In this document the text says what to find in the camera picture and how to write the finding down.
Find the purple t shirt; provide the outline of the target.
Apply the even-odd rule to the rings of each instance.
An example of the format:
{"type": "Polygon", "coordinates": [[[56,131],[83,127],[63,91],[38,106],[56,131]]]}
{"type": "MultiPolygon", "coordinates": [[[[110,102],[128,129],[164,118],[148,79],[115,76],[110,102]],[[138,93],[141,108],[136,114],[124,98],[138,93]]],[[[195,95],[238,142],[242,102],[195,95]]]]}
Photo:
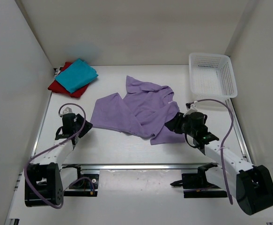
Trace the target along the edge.
{"type": "Polygon", "coordinates": [[[183,143],[182,134],[165,127],[180,111],[169,86],[126,78],[126,96],[118,93],[96,101],[90,122],[108,129],[150,140],[151,145],[183,143]]]}

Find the red t shirt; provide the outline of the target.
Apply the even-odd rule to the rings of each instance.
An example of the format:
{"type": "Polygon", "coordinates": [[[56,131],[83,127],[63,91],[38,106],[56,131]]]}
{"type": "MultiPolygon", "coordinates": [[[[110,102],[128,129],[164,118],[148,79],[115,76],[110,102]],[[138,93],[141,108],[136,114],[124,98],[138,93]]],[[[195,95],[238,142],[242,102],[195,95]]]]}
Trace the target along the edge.
{"type": "MultiPolygon", "coordinates": [[[[63,72],[65,69],[67,69],[71,64],[72,64],[71,62],[66,62],[64,67],[60,70],[60,73],[63,72]]],[[[68,95],[68,96],[70,96],[72,98],[80,98],[82,96],[82,94],[86,91],[88,85],[89,84],[85,85],[84,87],[78,89],[74,93],[70,93],[63,86],[61,86],[57,81],[54,80],[49,85],[48,90],[51,90],[54,93],[66,94],[66,95],[68,95]]]]}

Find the teal t shirt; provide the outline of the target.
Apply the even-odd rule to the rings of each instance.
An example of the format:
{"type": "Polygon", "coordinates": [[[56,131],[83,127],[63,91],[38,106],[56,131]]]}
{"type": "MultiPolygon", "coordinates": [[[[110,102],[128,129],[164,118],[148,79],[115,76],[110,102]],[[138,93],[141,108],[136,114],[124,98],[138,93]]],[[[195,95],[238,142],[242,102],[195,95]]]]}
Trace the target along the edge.
{"type": "Polygon", "coordinates": [[[98,74],[94,68],[89,66],[85,61],[77,59],[67,69],[57,75],[55,81],[68,92],[74,93],[94,81],[97,77],[98,74]]]}

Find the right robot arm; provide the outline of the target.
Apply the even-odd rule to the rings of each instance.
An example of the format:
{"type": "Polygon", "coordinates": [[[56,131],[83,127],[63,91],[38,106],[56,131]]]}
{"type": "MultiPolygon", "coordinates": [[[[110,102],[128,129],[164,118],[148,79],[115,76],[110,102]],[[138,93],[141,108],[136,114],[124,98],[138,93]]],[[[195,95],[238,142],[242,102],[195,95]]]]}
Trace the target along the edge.
{"type": "Polygon", "coordinates": [[[201,112],[179,112],[165,123],[170,131],[192,137],[194,148],[214,161],[198,168],[197,183],[204,188],[213,184],[225,190],[247,215],[272,207],[273,180],[269,170],[245,161],[225,147],[208,131],[206,120],[207,115],[201,112]]]}

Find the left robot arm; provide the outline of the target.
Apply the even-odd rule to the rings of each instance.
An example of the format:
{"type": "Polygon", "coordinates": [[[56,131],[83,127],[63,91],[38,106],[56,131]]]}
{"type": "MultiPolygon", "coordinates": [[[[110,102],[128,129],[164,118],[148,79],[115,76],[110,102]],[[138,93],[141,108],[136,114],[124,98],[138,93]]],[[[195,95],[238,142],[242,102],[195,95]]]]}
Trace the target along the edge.
{"type": "Polygon", "coordinates": [[[85,177],[80,173],[79,166],[62,165],[93,124],[73,112],[65,112],[61,118],[62,126],[56,131],[54,146],[49,151],[37,154],[24,168],[24,201],[27,207],[48,205],[60,209],[64,191],[84,184],[85,177]],[[36,158],[40,158],[40,161],[34,162],[36,158]]]}

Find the white plastic basket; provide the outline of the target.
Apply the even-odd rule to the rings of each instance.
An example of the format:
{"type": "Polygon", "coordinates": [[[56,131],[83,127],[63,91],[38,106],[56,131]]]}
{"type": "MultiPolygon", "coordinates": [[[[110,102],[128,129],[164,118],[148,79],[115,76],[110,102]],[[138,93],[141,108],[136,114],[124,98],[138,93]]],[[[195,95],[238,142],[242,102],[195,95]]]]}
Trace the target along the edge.
{"type": "Polygon", "coordinates": [[[237,96],[230,57],[222,54],[189,54],[190,88],[195,100],[211,98],[226,101],[237,96]]]}

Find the aluminium table edge rail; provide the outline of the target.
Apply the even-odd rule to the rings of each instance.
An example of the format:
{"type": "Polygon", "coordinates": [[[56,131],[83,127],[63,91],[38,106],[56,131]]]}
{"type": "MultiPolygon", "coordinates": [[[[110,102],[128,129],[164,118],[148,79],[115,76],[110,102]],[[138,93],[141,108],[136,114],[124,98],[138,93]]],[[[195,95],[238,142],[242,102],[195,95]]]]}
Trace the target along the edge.
{"type": "Polygon", "coordinates": [[[76,168],[82,170],[188,170],[197,169],[207,163],[198,164],[63,164],[60,168],[76,168]]]}

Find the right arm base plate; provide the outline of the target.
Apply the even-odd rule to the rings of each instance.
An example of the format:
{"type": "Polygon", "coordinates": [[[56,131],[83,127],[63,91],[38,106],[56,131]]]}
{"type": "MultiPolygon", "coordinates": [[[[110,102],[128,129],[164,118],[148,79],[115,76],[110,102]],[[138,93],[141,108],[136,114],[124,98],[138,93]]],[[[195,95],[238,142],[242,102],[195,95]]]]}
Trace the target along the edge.
{"type": "Polygon", "coordinates": [[[170,183],[174,188],[182,187],[184,199],[195,198],[226,198],[224,190],[207,181],[206,172],[211,169],[218,169],[216,163],[208,163],[197,168],[196,173],[183,173],[182,179],[170,183]]]}

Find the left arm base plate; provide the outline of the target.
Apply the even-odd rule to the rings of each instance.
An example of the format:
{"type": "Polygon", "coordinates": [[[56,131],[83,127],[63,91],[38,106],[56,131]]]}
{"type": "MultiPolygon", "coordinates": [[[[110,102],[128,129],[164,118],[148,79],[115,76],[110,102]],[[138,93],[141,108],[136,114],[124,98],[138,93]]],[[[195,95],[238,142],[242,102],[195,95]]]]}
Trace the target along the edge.
{"type": "Polygon", "coordinates": [[[82,174],[83,180],[76,182],[64,191],[66,197],[97,197],[99,186],[99,174],[82,174]]]}

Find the right side aluminium rail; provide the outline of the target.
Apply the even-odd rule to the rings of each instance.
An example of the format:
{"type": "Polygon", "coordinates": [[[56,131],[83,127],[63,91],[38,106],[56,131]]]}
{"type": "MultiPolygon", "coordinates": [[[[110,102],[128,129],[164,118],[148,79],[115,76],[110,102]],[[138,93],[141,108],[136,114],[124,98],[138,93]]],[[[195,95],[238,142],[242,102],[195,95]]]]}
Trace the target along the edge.
{"type": "Polygon", "coordinates": [[[239,146],[240,146],[240,151],[242,153],[242,156],[243,156],[245,161],[252,163],[252,159],[251,159],[251,156],[250,156],[250,153],[249,153],[249,150],[248,150],[244,135],[242,133],[241,126],[239,124],[236,112],[234,110],[232,100],[228,99],[225,102],[226,102],[227,106],[232,111],[232,115],[233,115],[233,118],[234,118],[234,131],[235,131],[235,134],[236,134],[239,146]]]}

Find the left side aluminium rail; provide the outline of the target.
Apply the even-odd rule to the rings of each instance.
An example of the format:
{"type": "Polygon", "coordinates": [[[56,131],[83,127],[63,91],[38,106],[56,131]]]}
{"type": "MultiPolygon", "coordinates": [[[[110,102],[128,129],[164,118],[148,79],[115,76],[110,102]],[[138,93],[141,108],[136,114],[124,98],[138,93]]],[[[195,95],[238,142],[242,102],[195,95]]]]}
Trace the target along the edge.
{"type": "Polygon", "coordinates": [[[30,158],[38,139],[50,92],[47,87],[53,80],[55,68],[35,67],[17,83],[17,89],[9,93],[7,107],[8,129],[5,134],[5,156],[9,160],[5,174],[10,174],[10,196],[14,197],[16,179],[30,158]]]}

